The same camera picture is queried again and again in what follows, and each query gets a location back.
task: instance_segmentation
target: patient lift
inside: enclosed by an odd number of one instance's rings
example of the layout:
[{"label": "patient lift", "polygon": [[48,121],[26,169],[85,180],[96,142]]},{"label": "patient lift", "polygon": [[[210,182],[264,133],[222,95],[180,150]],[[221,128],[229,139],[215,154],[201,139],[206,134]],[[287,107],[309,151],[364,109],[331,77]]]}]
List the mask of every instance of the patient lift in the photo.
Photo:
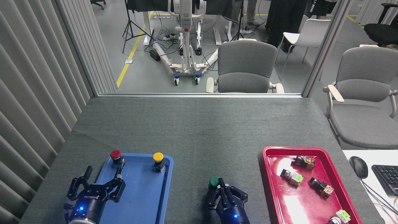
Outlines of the patient lift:
[{"label": "patient lift", "polygon": [[[201,24],[206,12],[206,1],[195,1],[198,3],[196,3],[195,14],[192,14],[192,0],[173,0],[174,12],[171,12],[171,0],[168,0],[168,12],[177,18],[178,26],[176,26],[176,33],[178,34],[181,64],[171,63],[171,59],[167,57],[159,44],[155,44],[156,42],[152,45],[160,55],[160,59],[170,69],[170,72],[174,74],[174,84],[176,86],[179,84],[180,75],[194,75],[195,84],[199,84],[202,74],[217,60],[218,50],[216,50],[211,57],[206,60],[206,63],[197,64],[193,59],[194,52],[196,55],[202,55]],[[195,49],[193,49],[191,45],[190,38],[193,21],[195,21],[197,25]]]}]

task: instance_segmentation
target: blue tray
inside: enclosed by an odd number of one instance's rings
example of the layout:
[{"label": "blue tray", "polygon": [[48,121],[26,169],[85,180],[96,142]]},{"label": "blue tray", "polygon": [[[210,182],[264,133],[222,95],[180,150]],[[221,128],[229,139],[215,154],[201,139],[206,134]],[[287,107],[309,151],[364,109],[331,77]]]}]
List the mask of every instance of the blue tray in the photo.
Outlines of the blue tray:
[{"label": "blue tray", "polygon": [[[106,202],[100,224],[163,224],[173,171],[173,159],[164,155],[165,169],[153,169],[153,154],[122,153],[121,172],[126,188],[118,203]],[[102,167],[96,183],[104,184],[115,176],[112,159]]]}]

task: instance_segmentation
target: chair seat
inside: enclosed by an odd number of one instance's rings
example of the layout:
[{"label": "chair seat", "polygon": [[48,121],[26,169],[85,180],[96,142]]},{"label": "chair seat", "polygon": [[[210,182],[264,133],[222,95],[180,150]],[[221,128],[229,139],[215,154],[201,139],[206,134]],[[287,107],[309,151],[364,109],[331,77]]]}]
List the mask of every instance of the chair seat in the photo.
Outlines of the chair seat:
[{"label": "chair seat", "polygon": [[398,148],[398,124],[377,107],[333,104],[330,121],[348,144],[370,149]]},{"label": "chair seat", "polygon": [[269,78],[253,73],[233,72],[219,75],[219,92],[266,93]]},{"label": "chair seat", "polygon": [[297,40],[299,39],[298,37],[300,36],[299,33],[288,33],[288,32],[283,32],[283,35],[285,36],[285,39],[293,45],[296,44]]},{"label": "chair seat", "polygon": [[363,29],[369,38],[377,43],[398,44],[398,28],[387,24],[366,24]]}]

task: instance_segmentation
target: office chair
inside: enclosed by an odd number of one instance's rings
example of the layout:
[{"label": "office chair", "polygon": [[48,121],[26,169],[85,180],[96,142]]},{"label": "office chair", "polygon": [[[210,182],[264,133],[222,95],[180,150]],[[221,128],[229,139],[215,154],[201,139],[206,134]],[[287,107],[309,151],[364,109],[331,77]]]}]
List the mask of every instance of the office chair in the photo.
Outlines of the office chair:
[{"label": "office chair", "polygon": [[218,79],[207,78],[206,92],[284,93],[282,84],[269,81],[275,64],[276,47],[254,39],[224,42],[218,49]]},{"label": "office chair", "polygon": [[[289,47],[288,52],[291,51],[292,46],[303,46],[307,47],[305,51],[304,58],[307,55],[307,51],[309,47],[319,47],[322,44],[322,41],[325,37],[326,31],[328,30],[329,24],[331,20],[315,20],[315,19],[307,19],[302,27],[300,33],[288,33],[283,32],[282,42],[278,48],[278,54],[281,50],[281,46],[283,40],[286,39],[292,45]],[[287,54],[285,65],[283,66],[282,75],[280,76],[279,80],[282,81],[283,72],[285,71],[285,67],[287,64],[287,59],[289,58],[289,53]]]},{"label": "office chair", "polygon": [[384,10],[376,24],[366,24],[363,29],[371,40],[379,47],[383,45],[398,44],[398,14],[395,15],[390,25],[381,24],[386,13],[391,7],[398,7],[396,4],[382,3]]},{"label": "office chair", "polygon": [[[369,149],[397,149],[398,124],[396,95],[390,90],[398,75],[398,51],[382,47],[356,47],[347,50],[340,61],[336,83],[324,87],[328,94],[328,118],[337,141]],[[390,97],[390,116],[375,106],[353,103],[333,104],[344,99],[381,102]]]},{"label": "office chair", "polygon": [[103,6],[101,4],[99,4],[98,2],[103,2],[104,5],[106,5],[106,1],[105,0],[90,0],[91,4],[97,5],[101,7],[101,10],[104,10]]}]

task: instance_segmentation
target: person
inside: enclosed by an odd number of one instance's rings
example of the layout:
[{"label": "person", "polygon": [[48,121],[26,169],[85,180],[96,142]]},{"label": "person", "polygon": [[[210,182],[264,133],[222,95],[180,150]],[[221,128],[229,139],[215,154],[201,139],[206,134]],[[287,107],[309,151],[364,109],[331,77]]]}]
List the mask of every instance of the person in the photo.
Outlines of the person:
[{"label": "person", "polygon": [[[298,33],[305,7],[306,0],[272,0],[266,25],[270,30],[268,44],[278,48],[283,32]],[[291,45],[284,39],[282,51],[291,53],[294,48],[288,52]]]},{"label": "person", "polygon": [[306,15],[308,17],[316,16],[317,20],[325,20],[326,14],[332,13],[334,6],[336,5],[337,0],[312,0],[312,4],[310,2],[308,9],[308,13]]},{"label": "person", "polygon": [[[256,4],[257,4],[257,0],[249,0],[248,1],[248,8],[247,8],[246,15],[248,17],[248,25],[249,26],[259,27],[260,23],[258,23],[256,21],[256,18],[254,17],[255,10],[256,10]],[[235,15],[238,18],[238,21],[239,21],[241,5],[242,5],[242,0],[236,1],[236,3],[235,3]]]}]

